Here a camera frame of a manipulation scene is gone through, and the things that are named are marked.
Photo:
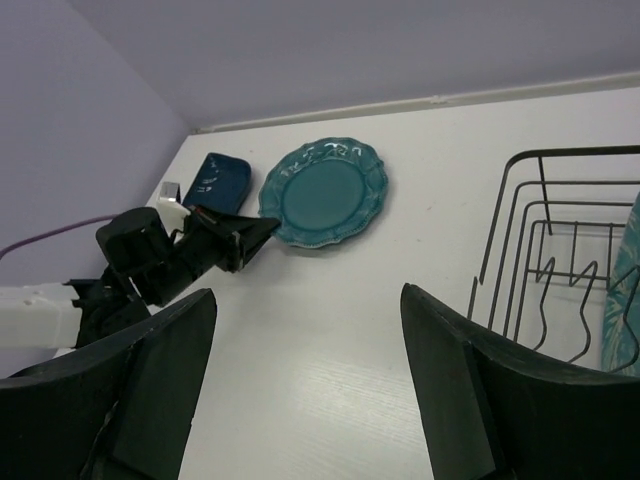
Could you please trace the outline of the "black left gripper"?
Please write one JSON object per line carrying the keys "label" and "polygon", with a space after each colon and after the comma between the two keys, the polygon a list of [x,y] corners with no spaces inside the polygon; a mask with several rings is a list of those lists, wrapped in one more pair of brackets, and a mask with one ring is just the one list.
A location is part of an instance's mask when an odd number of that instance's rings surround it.
{"label": "black left gripper", "polygon": [[[190,208],[174,244],[190,274],[238,272],[277,218]],[[214,293],[155,315],[1,382],[4,479],[178,477],[214,337]]]}

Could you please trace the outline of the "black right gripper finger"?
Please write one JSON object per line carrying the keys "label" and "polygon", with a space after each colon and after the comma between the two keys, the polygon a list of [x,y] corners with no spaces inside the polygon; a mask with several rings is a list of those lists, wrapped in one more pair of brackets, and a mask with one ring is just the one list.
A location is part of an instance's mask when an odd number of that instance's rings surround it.
{"label": "black right gripper finger", "polygon": [[404,343],[437,479],[635,479],[639,382],[537,353],[418,286]]}

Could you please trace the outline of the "dark blue leaf plate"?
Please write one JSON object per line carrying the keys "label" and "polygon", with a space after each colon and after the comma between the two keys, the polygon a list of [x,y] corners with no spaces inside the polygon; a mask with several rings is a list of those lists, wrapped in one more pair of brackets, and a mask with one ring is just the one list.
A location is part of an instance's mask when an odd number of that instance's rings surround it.
{"label": "dark blue leaf plate", "polygon": [[204,206],[224,214],[236,215],[251,187],[250,164],[239,158],[209,153],[196,174],[182,205]]}

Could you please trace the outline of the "red teal floral plate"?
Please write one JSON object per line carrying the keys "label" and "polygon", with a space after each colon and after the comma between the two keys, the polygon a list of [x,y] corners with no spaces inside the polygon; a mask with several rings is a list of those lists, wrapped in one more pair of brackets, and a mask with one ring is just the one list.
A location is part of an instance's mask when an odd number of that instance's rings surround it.
{"label": "red teal floral plate", "polygon": [[602,324],[601,368],[639,377],[639,197],[618,249]]}

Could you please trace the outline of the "teal scalloped plate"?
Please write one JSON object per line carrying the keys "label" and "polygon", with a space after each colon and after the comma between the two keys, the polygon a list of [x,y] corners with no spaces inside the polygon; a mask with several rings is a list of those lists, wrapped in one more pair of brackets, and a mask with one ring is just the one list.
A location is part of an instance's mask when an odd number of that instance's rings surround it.
{"label": "teal scalloped plate", "polygon": [[286,245],[319,249],[364,231],[384,208],[389,178],[371,145],[327,137],[286,154],[259,191],[259,215],[277,219]]}

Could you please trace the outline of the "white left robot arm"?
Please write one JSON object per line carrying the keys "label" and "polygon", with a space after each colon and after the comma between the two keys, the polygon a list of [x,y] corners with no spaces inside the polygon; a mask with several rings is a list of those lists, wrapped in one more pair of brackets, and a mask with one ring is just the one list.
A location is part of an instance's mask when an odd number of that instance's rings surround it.
{"label": "white left robot arm", "polygon": [[3,289],[2,346],[59,356],[1,382],[2,477],[177,478],[217,317],[193,284],[241,270],[278,226],[196,206],[167,231],[135,208],[97,231],[101,277]]}

